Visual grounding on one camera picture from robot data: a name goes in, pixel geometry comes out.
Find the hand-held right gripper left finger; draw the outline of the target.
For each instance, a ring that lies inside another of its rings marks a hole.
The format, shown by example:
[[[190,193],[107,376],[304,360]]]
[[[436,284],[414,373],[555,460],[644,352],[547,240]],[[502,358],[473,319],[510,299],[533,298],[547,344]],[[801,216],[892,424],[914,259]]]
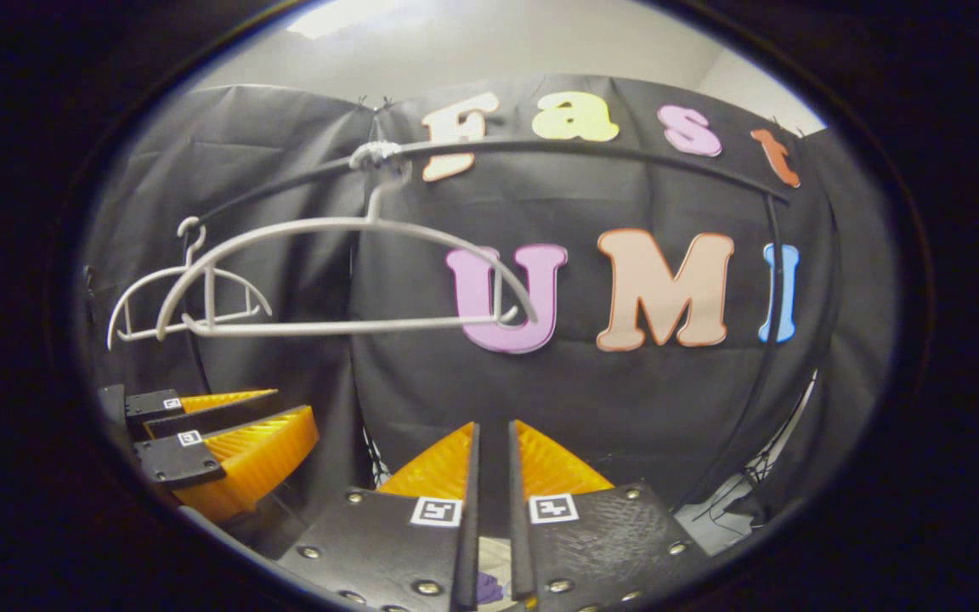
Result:
[[[277,565],[353,611],[473,611],[479,454],[467,423],[381,490],[347,488]]]

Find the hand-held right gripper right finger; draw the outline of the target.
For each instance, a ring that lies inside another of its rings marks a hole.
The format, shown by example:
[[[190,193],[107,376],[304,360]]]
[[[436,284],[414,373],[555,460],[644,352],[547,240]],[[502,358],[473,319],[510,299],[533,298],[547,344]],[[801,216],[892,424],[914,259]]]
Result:
[[[510,422],[509,437],[520,611],[641,611],[710,567],[648,484],[609,483],[528,423]]]

